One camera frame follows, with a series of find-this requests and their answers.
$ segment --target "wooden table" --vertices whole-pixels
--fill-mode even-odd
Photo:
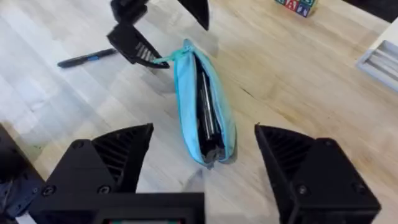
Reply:
[[[238,160],[204,170],[208,223],[277,223],[254,124],[335,138],[398,219],[398,95],[354,64],[388,23],[340,0],[304,19],[272,0],[211,0],[205,32],[177,2],[152,0],[137,28],[162,55],[192,39],[212,59],[238,128]],[[109,47],[108,0],[0,1],[0,121],[43,177],[68,145],[153,122],[140,192],[178,192],[201,166],[185,149],[172,70],[118,55],[61,70]]]

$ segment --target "light blue pencil case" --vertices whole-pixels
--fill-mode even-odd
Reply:
[[[210,59],[198,50],[190,40],[184,40],[183,48],[170,56],[155,59],[155,63],[174,61],[175,91],[182,136],[190,155],[198,163],[211,166],[215,161],[227,162],[233,155],[236,145],[236,126],[223,87]],[[216,128],[219,128],[220,143],[213,150],[205,151],[201,136],[201,123],[198,121],[198,81],[204,79],[210,86]]]

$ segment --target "zipper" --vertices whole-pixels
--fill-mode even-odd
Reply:
[[[178,49],[174,51],[172,54],[166,57],[154,59],[153,63],[162,63],[168,61],[175,61],[178,58],[184,56],[186,53],[191,52],[193,50],[192,46],[184,46],[182,49]]]

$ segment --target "toy block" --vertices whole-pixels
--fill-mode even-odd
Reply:
[[[287,0],[285,6],[292,11],[296,11],[299,4],[298,0]]]
[[[311,7],[306,4],[300,3],[297,7],[296,12],[302,15],[303,17],[307,17],[310,13]]]

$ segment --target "screw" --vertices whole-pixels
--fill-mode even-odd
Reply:
[[[366,187],[362,183],[353,183],[354,191],[359,194],[365,194]]]
[[[332,142],[331,140],[327,140],[327,141],[325,142],[325,144],[326,144],[326,146],[332,146],[332,145],[333,145],[333,142]]]
[[[56,190],[56,187],[55,187],[55,186],[46,186],[46,187],[43,189],[42,195],[43,195],[44,197],[50,196],[50,195],[52,195],[52,194],[55,193],[55,190]]]
[[[305,185],[300,185],[297,188],[297,191],[300,195],[306,195],[308,193],[308,188]]]
[[[108,194],[108,193],[110,193],[110,191],[111,191],[111,187],[107,186],[107,185],[101,186],[97,190],[97,192],[99,194]]]
[[[84,143],[83,141],[81,141],[81,140],[76,140],[76,141],[74,141],[74,142],[72,143],[72,148],[74,148],[74,149],[79,149],[79,148],[83,147],[84,144],[85,144],[85,143]]]

